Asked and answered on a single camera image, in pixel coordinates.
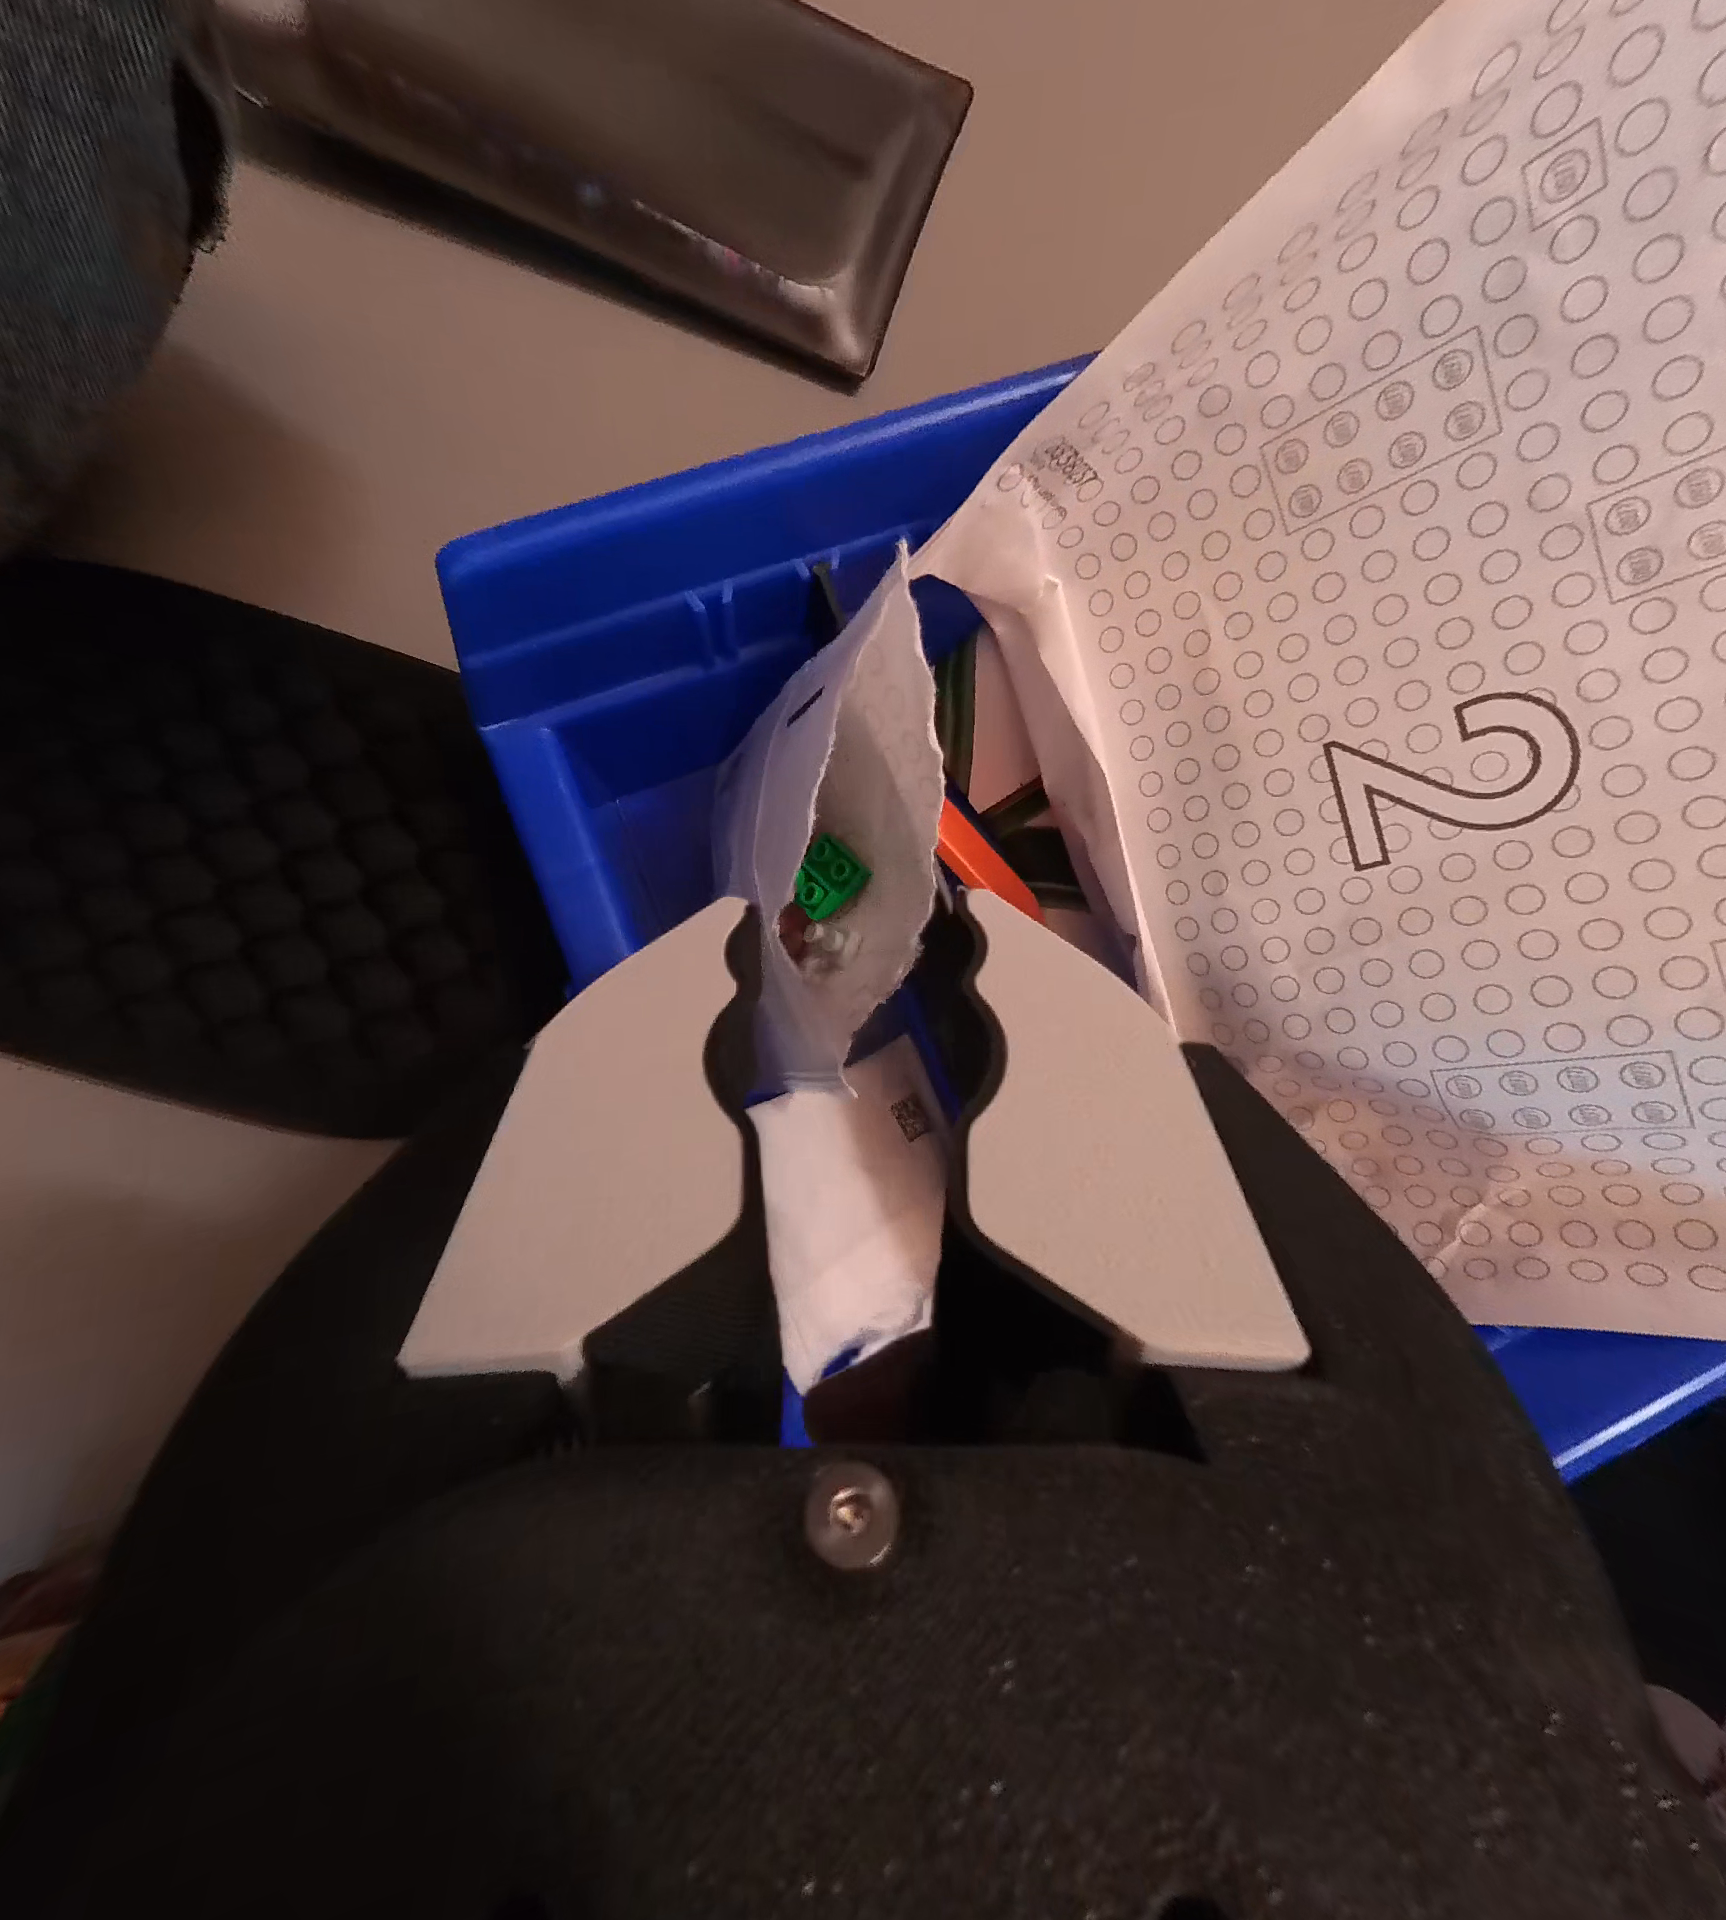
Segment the small torn white paper bag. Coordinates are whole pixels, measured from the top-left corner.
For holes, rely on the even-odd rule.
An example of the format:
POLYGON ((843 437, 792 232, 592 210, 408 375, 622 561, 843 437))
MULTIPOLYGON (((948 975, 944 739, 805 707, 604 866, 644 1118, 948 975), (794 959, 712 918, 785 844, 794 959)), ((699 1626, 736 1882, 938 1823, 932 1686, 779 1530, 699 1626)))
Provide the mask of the small torn white paper bag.
POLYGON ((712 881, 757 918, 754 1129, 785 1378, 809 1394, 924 1333, 941 1254, 950 1123, 894 1009, 938 903, 944 802, 908 553, 805 660, 715 777, 712 881), (804 976, 778 923, 817 832, 871 871, 835 918, 843 973, 804 976))

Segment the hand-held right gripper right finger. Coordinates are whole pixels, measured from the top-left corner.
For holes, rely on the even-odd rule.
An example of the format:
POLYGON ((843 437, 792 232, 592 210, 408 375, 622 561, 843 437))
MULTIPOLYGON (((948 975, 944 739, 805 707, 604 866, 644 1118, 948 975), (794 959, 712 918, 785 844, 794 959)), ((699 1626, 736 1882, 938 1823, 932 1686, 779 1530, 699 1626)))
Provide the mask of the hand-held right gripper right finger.
POLYGON ((1300 1371, 1307 1335, 1167 1022, 993 892, 960 911, 995 1043, 962 1138, 971 1231, 1143 1362, 1300 1371))

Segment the bright green lego plate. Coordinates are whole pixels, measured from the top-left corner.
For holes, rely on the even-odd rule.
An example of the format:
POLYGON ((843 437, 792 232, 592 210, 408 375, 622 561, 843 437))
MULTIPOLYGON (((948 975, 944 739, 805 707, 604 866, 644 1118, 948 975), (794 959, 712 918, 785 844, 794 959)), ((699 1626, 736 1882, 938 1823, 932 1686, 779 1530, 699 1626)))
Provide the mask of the bright green lego plate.
POLYGON ((801 853, 792 903, 809 925, 826 925, 845 912, 871 878, 871 866, 845 840, 820 830, 801 853))

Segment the dark leather pouch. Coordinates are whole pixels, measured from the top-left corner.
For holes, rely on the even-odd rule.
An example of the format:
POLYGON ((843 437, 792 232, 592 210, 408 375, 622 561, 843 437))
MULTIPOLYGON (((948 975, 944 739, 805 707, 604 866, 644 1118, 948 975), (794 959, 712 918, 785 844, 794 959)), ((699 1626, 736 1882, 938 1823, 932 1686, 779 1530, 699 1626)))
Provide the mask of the dark leather pouch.
POLYGON ((218 24, 274 150, 321 181, 848 388, 974 98, 792 3, 229 3, 218 24))

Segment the dark lego stem pieces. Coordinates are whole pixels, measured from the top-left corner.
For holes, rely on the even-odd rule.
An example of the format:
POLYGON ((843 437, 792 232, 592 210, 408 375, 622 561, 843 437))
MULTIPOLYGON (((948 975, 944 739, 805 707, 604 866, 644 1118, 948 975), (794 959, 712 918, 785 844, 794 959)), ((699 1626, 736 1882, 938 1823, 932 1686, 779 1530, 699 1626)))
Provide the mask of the dark lego stem pieces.
POLYGON ((1051 917, 1087 912, 1087 897, 1044 787, 1019 705, 985 631, 934 669, 934 720, 944 777, 976 812, 997 850, 1051 917))

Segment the large white paper bag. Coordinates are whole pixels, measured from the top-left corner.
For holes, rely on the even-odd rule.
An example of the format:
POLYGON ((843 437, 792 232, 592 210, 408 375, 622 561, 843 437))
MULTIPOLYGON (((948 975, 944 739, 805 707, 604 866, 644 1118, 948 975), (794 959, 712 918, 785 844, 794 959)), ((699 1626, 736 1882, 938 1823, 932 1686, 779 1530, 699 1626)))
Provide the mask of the large white paper bag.
POLYGON ((1438 7, 915 567, 1470 1320, 1726 1342, 1726 3, 1438 7))

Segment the orange lego brick separator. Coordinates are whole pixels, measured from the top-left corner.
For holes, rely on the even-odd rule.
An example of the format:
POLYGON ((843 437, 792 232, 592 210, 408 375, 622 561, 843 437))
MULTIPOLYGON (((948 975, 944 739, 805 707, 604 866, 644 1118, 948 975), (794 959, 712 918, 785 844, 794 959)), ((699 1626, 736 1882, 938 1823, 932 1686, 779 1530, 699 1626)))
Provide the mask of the orange lego brick separator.
POLYGON ((990 892, 1013 911, 1042 923, 1042 907, 1013 865, 999 853, 971 805, 946 783, 936 854, 965 890, 990 892))

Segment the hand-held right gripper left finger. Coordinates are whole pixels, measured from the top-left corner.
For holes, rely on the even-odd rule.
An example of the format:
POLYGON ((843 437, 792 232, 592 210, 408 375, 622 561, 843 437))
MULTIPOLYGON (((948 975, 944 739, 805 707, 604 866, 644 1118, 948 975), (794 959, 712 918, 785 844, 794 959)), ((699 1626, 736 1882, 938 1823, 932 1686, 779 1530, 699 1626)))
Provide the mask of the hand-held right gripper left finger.
POLYGON ((535 1034, 396 1354, 410 1378, 571 1380, 589 1337, 737 1224, 741 1145, 705 1045, 741 920, 708 903, 535 1034))

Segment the blue plastic bin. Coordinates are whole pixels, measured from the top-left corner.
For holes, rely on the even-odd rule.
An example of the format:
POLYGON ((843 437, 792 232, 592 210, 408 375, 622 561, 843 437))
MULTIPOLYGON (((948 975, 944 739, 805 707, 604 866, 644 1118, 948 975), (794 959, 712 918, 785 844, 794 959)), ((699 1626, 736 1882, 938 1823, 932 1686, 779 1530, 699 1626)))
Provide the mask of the blue plastic bin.
POLYGON ((1140 947, 1482 1325, 1726 1342, 1726 428, 1583 434, 1473 323, 1364 370, 1149 349, 453 541, 474 720, 571 978, 712 892, 710 787, 976 483, 1018 587, 911 558, 952 649, 1022 612, 1087 715, 1140 947))

